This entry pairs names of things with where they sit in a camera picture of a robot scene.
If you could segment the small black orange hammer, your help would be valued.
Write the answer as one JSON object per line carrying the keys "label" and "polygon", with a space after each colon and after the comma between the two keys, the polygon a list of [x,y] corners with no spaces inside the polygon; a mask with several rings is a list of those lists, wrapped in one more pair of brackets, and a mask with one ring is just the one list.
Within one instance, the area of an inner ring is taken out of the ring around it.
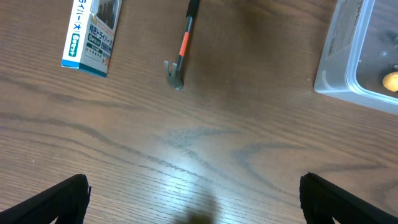
{"label": "small black orange hammer", "polygon": [[198,12],[200,0],[190,0],[188,4],[187,14],[185,16],[185,27],[182,36],[182,43],[177,55],[176,62],[169,65],[169,61],[164,61],[166,79],[169,86],[175,90],[181,90],[184,86],[183,82],[183,61],[187,52],[188,42],[192,33],[192,27],[195,16]]}

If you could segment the stubby yellow black screwdriver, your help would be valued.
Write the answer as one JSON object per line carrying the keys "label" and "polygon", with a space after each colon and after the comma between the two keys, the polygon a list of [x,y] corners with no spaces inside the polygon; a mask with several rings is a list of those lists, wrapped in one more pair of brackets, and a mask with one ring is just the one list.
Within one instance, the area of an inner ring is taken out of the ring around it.
{"label": "stubby yellow black screwdriver", "polygon": [[391,72],[387,74],[382,80],[383,86],[392,92],[398,91],[398,72]]}

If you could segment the clear plastic container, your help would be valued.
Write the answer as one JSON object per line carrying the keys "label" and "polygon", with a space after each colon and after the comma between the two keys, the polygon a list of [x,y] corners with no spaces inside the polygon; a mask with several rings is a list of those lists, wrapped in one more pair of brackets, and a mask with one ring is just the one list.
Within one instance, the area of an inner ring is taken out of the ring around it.
{"label": "clear plastic container", "polygon": [[397,0],[338,0],[314,83],[317,93],[396,114]]}

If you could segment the blue white screwdriver box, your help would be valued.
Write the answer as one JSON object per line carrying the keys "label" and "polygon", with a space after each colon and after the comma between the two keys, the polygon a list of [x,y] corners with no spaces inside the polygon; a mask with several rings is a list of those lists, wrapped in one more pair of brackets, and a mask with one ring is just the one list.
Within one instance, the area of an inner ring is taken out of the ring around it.
{"label": "blue white screwdriver box", "polygon": [[74,0],[62,67],[108,74],[123,0]]}

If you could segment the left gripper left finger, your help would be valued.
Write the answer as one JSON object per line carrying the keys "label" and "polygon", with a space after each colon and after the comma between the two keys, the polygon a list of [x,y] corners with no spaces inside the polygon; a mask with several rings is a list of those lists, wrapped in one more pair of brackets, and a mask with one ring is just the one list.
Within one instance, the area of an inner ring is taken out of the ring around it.
{"label": "left gripper left finger", "polygon": [[2,211],[1,223],[82,224],[90,196],[86,175],[77,174]]}

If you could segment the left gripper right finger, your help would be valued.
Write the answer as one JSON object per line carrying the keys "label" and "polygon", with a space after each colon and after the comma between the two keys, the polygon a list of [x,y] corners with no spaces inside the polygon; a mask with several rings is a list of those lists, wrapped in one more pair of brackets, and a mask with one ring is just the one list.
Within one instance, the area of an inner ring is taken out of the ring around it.
{"label": "left gripper right finger", "polygon": [[300,178],[299,192],[300,207],[308,224],[397,224],[397,217],[314,173]]}

